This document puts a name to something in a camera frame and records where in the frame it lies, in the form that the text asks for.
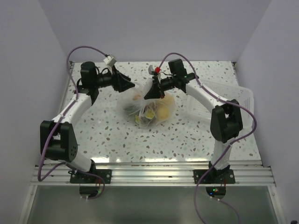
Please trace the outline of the brown fake kiwi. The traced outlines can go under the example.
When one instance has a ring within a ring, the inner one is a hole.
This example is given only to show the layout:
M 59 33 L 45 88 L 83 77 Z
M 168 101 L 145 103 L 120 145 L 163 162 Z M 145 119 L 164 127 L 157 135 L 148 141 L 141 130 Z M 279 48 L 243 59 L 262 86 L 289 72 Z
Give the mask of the brown fake kiwi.
M 134 95 L 133 100 L 138 100 L 141 96 L 139 94 Z

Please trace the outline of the yellow fake pear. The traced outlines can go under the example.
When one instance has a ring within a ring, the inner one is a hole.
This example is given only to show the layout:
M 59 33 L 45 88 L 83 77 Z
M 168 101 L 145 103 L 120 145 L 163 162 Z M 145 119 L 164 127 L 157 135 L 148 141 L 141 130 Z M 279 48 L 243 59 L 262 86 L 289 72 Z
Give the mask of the yellow fake pear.
M 156 118 L 159 120 L 167 120 L 170 116 L 170 111 L 167 106 L 160 106 L 156 111 Z

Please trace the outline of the clear printed plastic bag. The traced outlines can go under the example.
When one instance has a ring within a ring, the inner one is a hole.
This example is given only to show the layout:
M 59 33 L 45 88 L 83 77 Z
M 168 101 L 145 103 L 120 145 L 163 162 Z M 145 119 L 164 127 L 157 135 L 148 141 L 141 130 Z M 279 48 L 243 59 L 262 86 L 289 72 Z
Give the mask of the clear printed plastic bag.
M 120 93 L 117 99 L 117 111 L 126 120 L 135 123 L 141 128 L 157 126 L 167 121 L 174 112 L 175 106 L 168 107 L 163 98 L 144 99 L 144 96 L 150 90 L 152 80 L 148 79 L 145 84 L 135 83 L 135 87 Z M 134 95 L 139 94 L 138 100 L 133 100 Z M 170 116 L 167 120 L 159 120 L 156 118 L 157 108 L 167 106 Z

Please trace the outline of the yellow fake mango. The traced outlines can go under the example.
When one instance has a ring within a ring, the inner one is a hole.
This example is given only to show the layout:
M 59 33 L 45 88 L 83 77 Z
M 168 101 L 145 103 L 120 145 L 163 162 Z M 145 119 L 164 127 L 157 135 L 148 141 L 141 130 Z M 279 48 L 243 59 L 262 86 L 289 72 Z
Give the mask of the yellow fake mango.
M 163 98 L 163 102 L 168 106 L 168 107 L 173 107 L 175 106 L 175 100 L 174 97 L 171 94 L 165 95 Z

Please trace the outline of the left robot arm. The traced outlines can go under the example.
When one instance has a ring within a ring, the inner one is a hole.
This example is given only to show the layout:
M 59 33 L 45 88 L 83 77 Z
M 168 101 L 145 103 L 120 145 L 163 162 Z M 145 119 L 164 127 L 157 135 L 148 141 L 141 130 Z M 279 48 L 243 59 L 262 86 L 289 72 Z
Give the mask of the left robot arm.
M 75 84 L 75 94 L 70 103 L 55 118 L 40 124 L 39 167 L 43 166 L 45 159 L 61 161 L 80 170 L 80 177 L 86 183 L 92 183 L 97 178 L 97 171 L 93 160 L 78 152 L 74 127 L 95 103 L 100 88 L 112 87 L 117 92 L 124 92 L 135 84 L 115 66 L 100 71 L 95 63 L 84 62 L 80 68 L 81 79 Z

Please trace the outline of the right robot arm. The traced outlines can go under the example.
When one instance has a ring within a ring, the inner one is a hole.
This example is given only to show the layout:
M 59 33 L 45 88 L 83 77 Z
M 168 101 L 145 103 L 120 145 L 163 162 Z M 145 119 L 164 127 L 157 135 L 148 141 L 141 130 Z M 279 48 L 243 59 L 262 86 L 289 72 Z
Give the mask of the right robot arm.
M 166 91 L 177 88 L 196 99 L 211 113 L 210 132 L 215 144 L 209 165 L 213 169 L 208 171 L 208 178 L 213 183 L 219 183 L 225 177 L 223 170 L 229 167 L 230 149 L 227 147 L 243 129 L 239 103 L 221 98 L 203 83 L 199 84 L 198 76 L 194 72 L 188 73 L 181 59 L 169 61 L 168 65 L 171 74 L 167 78 L 161 78 L 159 67 L 149 66 L 152 80 L 144 99 L 164 98 Z

